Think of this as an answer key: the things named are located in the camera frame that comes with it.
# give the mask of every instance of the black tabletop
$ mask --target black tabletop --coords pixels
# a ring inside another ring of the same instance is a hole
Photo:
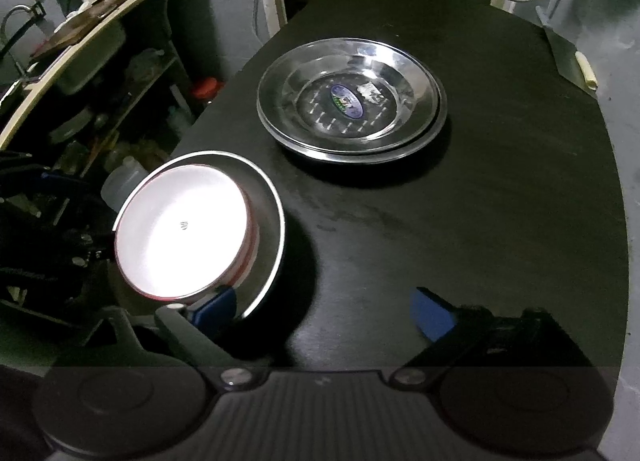
[[[286,51],[329,37],[386,42],[442,80],[449,118],[426,149],[320,165],[262,127],[256,88]],[[305,368],[399,365],[426,340],[414,286],[495,314],[550,311],[596,365],[618,366],[628,293],[625,213],[595,100],[562,79],[542,29],[467,0],[314,0],[226,85],[175,154],[255,162],[287,212],[282,276],[223,338]]]

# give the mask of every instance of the wooden shelf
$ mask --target wooden shelf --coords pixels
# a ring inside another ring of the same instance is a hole
[[[7,120],[4,127],[0,131],[0,150],[4,150],[9,145],[12,137],[18,131],[22,123],[26,120],[31,110],[44,96],[44,93],[56,82],[60,74],[66,69],[66,67],[75,59],[76,56],[91,43],[92,40],[100,34],[101,31],[107,28],[107,26],[117,19],[130,12],[136,6],[141,4],[145,0],[127,0],[115,9],[110,15],[107,16],[98,26],[96,26],[89,35],[87,35],[78,44],[67,48],[65,52],[56,60],[56,62],[49,67],[46,73],[40,77],[40,80],[30,87],[28,95],[22,101],[20,106],[15,110],[14,114]]]
[[[153,86],[153,84],[158,81],[158,79],[164,74],[164,72],[169,69],[176,61],[177,57],[174,55],[165,57],[162,61],[160,69],[157,73],[155,73],[155,75],[151,77],[151,79],[144,83],[134,84],[133,90],[129,92],[129,102],[127,102],[127,104],[121,109],[119,114],[114,115],[116,117],[115,123],[111,124],[109,131],[101,139],[100,143],[97,146],[97,149],[92,150],[92,154],[90,155],[89,160],[80,173],[80,178],[84,178],[84,176],[86,176],[92,165],[95,163],[95,160],[102,154],[104,146],[113,139],[113,136],[115,136],[118,128],[122,125],[129,113],[133,111],[133,108],[138,105],[138,102],[140,102],[142,97],[149,91],[149,89],[151,89],[151,86]]]

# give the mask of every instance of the concrete wall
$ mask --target concrete wall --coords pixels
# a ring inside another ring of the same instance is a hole
[[[539,0],[546,7],[556,0]],[[534,4],[514,13],[538,22]],[[640,459],[640,0],[557,0],[554,29],[576,44],[598,77],[598,102],[622,184],[629,238],[625,352],[612,422],[601,443],[611,461]]]
[[[0,0],[0,18],[15,4],[34,0]],[[56,0],[44,0],[46,22],[34,26],[18,42],[13,53],[26,64],[29,54],[64,20]],[[258,0],[257,30],[254,28],[254,0],[173,0],[175,42],[187,71],[193,78],[216,76],[228,80],[268,40],[264,9]],[[17,13],[7,24],[11,34],[24,24],[27,15]],[[9,57],[0,62],[0,82],[17,76]]]
[[[4,17],[5,13],[15,6],[16,4],[26,4],[31,6],[34,0],[0,0],[0,19]],[[53,29],[65,20],[65,16],[62,13],[62,9],[56,2],[56,0],[43,0],[42,4],[47,17],[44,23],[39,26],[32,26],[23,38],[12,49],[12,53],[23,64],[27,64],[30,53],[36,48],[38,44],[43,42],[49,34],[53,32]],[[7,36],[11,35],[20,28],[27,20],[29,16],[24,12],[17,12],[12,15],[7,22]],[[14,64],[9,56],[6,56],[0,62],[0,83],[10,82],[17,78],[18,73],[14,68]]]
[[[175,41],[187,71],[228,80],[269,38],[258,0],[257,35],[254,0],[173,1]]]

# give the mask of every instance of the metal plate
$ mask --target metal plate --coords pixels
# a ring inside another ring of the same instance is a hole
[[[440,81],[438,79],[435,80],[436,83],[440,84]],[[291,151],[296,152],[297,154],[301,154],[302,156],[306,156],[307,158],[311,158],[312,160],[318,160],[320,162],[330,162],[333,164],[384,164],[387,162],[392,162],[394,160],[399,160],[400,158],[404,158],[405,156],[408,156],[410,154],[414,154],[414,152],[417,152],[427,146],[428,143],[430,143],[442,130],[447,119],[447,97],[444,94],[444,89],[442,88],[442,86],[440,86],[440,91],[442,92],[442,95],[440,98],[438,113],[435,120],[433,120],[433,123],[427,128],[427,130],[420,136],[418,136],[418,138],[416,138],[412,142],[409,142],[405,146],[391,149],[390,151],[386,152],[378,152],[375,154],[334,154],[331,152],[316,151],[315,149],[309,149],[308,147],[302,146],[300,144],[297,144],[296,142],[291,141],[288,138],[285,138],[270,126],[265,127],[278,143],[282,144]]]
[[[235,285],[237,312],[236,318],[247,317],[266,296],[276,278],[282,255],[284,253],[285,219],[282,202],[275,186],[269,177],[257,165],[248,159],[223,151],[200,151],[185,154],[167,162],[156,169],[130,194],[122,210],[118,214],[113,230],[122,218],[122,214],[133,196],[149,181],[162,171],[182,165],[209,165],[224,172],[237,183],[250,203],[251,215],[260,231],[260,242],[257,247],[254,264],[248,275]],[[111,279],[116,289],[118,302],[132,314],[152,313],[165,301],[153,301],[135,292],[123,289],[117,279]]]
[[[283,143],[360,155],[417,138],[441,96],[435,77],[410,55],[372,40],[329,38],[275,60],[260,79],[257,108]]]

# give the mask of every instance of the storage shelf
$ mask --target storage shelf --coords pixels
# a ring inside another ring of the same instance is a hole
[[[130,92],[130,101],[121,109],[119,114],[116,114],[115,123],[111,125],[107,134],[100,140],[97,149],[94,149],[92,151],[89,160],[80,173],[80,178],[84,178],[84,176],[87,175],[92,165],[95,163],[95,160],[98,158],[98,156],[100,156],[100,154],[102,154],[104,146],[113,139],[116,131],[122,125],[129,113],[133,111],[133,108],[138,104],[138,102],[140,102],[140,100],[142,100],[142,97],[149,91],[149,89],[151,89],[151,86],[153,86],[153,84],[158,81],[158,79],[164,74],[164,72],[169,69],[176,61],[177,57],[174,55],[165,57],[162,61],[160,69],[151,77],[151,79],[149,79],[147,82],[134,85],[133,91]]]

